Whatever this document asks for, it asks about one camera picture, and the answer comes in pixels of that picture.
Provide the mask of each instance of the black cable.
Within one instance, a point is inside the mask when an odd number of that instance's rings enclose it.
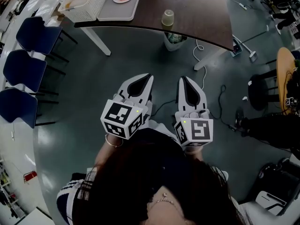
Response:
[[[222,122],[223,124],[227,125],[230,129],[232,129],[232,126],[229,125],[229,124],[227,124],[227,123],[225,123],[225,122],[223,121],[223,119],[222,119],[222,111],[223,111],[223,108],[222,108],[222,105],[221,105],[221,96],[222,96],[222,94],[223,94],[225,91],[226,91],[226,86],[223,84],[223,85],[221,86],[221,92],[220,92],[219,97],[218,97],[218,99],[217,99],[217,102],[218,102],[219,108],[220,108],[220,115],[219,115],[219,117],[215,117],[211,112],[210,112],[210,115],[213,117],[213,119],[215,119],[215,120],[221,120],[221,122]]]
[[[287,76],[288,76],[289,74],[292,75],[290,71],[287,71],[287,72],[286,72],[286,76],[285,76],[285,85],[284,85],[283,98],[285,97],[286,80],[287,80]],[[283,107],[283,108],[285,107],[285,100],[284,100],[284,99],[282,99],[282,107]],[[287,115],[286,111],[289,110],[289,109],[290,109],[290,107],[287,108],[287,109],[285,109],[285,110],[282,112],[282,114],[285,113],[285,114]]]
[[[174,100],[172,100],[172,101],[169,101],[169,102],[163,103],[163,104],[156,110],[156,112],[155,112],[153,115],[151,115],[151,117],[154,117],[154,116],[156,115],[156,113],[158,113],[158,111],[163,107],[163,105],[166,105],[166,104],[168,104],[168,103],[172,103],[172,102],[175,102],[175,101],[176,101],[176,99],[174,99]]]

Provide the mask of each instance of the white sneaker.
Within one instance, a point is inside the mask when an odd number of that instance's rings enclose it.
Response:
[[[278,24],[275,25],[277,32],[281,35],[281,31],[278,29]]]

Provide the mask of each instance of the trash can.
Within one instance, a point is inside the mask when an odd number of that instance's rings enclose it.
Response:
[[[164,34],[164,43],[165,43],[165,47],[168,49],[168,51],[172,52],[172,51],[175,51],[177,49],[180,49],[181,46],[185,43],[185,41],[187,40],[187,37],[186,36],[182,36],[182,41],[179,42],[179,43],[171,43],[169,40],[168,40],[168,32],[165,32]]]

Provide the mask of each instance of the necklace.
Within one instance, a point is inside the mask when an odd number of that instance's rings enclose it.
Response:
[[[185,223],[187,224],[187,221],[184,218],[184,215],[182,215],[182,212],[178,210],[178,208],[175,206],[174,202],[170,199],[167,198],[167,193],[163,193],[163,198],[157,200],[156,202],[153,203],[153,205],[151,206],[151,208],[148,210],[148,212],[155,206],[155,204],[160,203],[160,202],[167,202],[172,204],[175,209],[178,211],[178,213],[182,216],[182,218],[184,219]]]

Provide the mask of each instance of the dark wooden tabletop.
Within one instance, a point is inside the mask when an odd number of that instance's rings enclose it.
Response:
[[[161,23],[166,9],[174,12],[174,24]],[[132,21],[77,22],[80,27],[133,27],[171,31],[227,50],[233,50],[233,36],[226,0],[139,0]]]

